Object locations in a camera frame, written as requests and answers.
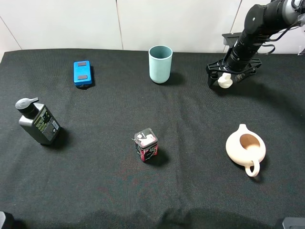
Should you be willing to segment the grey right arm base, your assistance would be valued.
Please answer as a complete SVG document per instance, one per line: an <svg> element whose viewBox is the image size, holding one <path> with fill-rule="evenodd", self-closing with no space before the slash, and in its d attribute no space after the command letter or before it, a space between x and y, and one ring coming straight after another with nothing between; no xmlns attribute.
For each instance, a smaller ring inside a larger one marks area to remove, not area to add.
<svg viewBox="0 0 305 229"><path fill-rule="evenodd" d="M305 229L305 218L286 217L282 226L283 229Z"/></svg>

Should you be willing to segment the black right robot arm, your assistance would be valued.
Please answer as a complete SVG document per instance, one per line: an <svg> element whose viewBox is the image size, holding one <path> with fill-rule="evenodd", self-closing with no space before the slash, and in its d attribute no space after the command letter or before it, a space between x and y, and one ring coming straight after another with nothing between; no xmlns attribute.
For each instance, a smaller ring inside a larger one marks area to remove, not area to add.
<svg viewBox="0 0 305 229"><path fill-rule="evenodd" d="M224 58L206 66L208 86L218 83L222 88L229 88L232 75L240 82L255 74L262 63L254 56L261 47L274 47L276 39L272 35L286 34L304 23L303 0L273 0L266 5L254 5L245 17L242 32L223 34L224 45L229 49Z"/></svg>

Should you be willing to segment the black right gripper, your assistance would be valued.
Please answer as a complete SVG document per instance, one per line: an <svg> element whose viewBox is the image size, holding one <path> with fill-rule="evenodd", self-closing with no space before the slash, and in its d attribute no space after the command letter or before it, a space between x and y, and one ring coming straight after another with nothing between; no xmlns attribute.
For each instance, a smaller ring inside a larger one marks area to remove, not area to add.
<svg viewBox="0 0 305 229"><path fill-rule="evenodd" d="M213 63L207 64L208 86L211 88L218 81L218 73L234 74L233 82L240 83L242 80L255 75L255 71L262 65L260 59L245 59L237 55L234 48L229 48L226 55Z"/></svg>

